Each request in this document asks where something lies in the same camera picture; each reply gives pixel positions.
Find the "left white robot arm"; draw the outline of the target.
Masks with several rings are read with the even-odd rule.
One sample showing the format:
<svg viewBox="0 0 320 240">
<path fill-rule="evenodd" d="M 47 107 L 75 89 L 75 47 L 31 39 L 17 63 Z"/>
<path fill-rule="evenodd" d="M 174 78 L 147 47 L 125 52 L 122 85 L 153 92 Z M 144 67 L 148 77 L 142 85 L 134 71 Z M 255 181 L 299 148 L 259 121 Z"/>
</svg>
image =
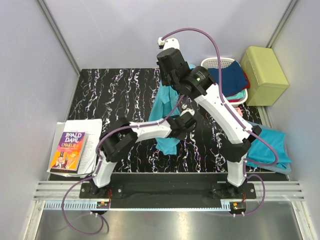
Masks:
<svg viewBox="0 0 320 240">
<path fill-rule="evenodd" d="M 97 198 L 108 193 L 111 175 L 118 162 L 139 142 L 160 139 L 182 141 L 197 125 L 195 111 L 188 108 L 179 115 L 155 121 L 130 122 L 125 117 L 116 121 L 110 132 L 100 136 L 96 147 L 97 167 L 90 180 L 90 192 Z"/>
</svg>

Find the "turquoise t-shirt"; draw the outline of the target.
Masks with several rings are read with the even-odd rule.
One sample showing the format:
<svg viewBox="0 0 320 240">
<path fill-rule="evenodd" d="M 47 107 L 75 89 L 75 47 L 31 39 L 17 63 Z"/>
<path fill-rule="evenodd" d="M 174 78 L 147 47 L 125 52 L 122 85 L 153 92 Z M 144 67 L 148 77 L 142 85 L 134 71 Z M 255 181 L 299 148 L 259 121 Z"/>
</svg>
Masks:
<svg viewBox="0 0 320 240">
<path fill-rule="evenodd" d="M 165 118 L 178 102 L 179 95 L 171 86 L 162 84 L 162 76 L 159 73 L 159 88 L 153 101 L 151 112 L 148 118 L 149 122 Z M 176 155 L 177 145 L 180 142 L 177 138 L 159 138 L 156 139 L 156 148 L 166 155 Z"/>
</svg>

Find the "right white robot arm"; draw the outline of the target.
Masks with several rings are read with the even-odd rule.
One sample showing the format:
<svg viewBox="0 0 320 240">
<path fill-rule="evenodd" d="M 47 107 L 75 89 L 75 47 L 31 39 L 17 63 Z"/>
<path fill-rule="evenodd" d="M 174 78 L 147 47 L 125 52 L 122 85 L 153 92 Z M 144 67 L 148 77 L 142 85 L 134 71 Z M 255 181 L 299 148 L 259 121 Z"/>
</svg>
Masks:
<svg viewBox="0 0 320 240">
<path fill-rule="evenodd" d="M 190 69 L 179 49 L 165 49 L 156 57 L 164 84 L 194 100 L 225 132 L 226 141 L 220 153 L 227 162 L 227 192 L 230 197 L 239 198 L 245 192 L 244 159 L 262 129 L 247 123 L 237 113 L 220 94 L 219 83 L 206 68 Z"/>
</svg>

